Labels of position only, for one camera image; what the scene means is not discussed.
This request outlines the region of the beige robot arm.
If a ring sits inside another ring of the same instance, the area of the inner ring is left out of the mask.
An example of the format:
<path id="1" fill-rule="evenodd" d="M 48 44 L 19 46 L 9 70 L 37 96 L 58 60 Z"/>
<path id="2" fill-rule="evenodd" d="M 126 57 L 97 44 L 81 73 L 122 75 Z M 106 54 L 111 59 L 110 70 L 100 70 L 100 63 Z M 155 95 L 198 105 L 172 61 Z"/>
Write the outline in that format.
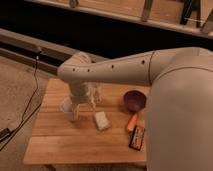
<path id="1" fill-rule="evenodd" d="M 57 75 L 77 104 L 89 82 L 148 86 L 147 171 L 213 171 L 213 51 L 163 49 L 97 63 L 78 52 Z"/>

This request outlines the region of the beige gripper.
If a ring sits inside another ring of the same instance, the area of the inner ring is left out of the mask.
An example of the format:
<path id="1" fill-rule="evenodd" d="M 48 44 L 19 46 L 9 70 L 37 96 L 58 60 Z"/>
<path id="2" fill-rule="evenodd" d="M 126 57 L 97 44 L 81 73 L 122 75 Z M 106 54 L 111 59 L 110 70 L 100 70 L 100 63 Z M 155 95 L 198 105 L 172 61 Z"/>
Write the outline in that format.
<path id="1" fill-rule="evenodd" d="M 89 98 L 89 85 L 87 83 L 72 83 L 69 85 L 70 98 L 73 101 L 71 104 L 71 120 L 78 119 L 78 107 L 81 103 L 86 103 Z M 88 105 L 92 112 L 96 112 L 96 103 L 88 101 Z"/>

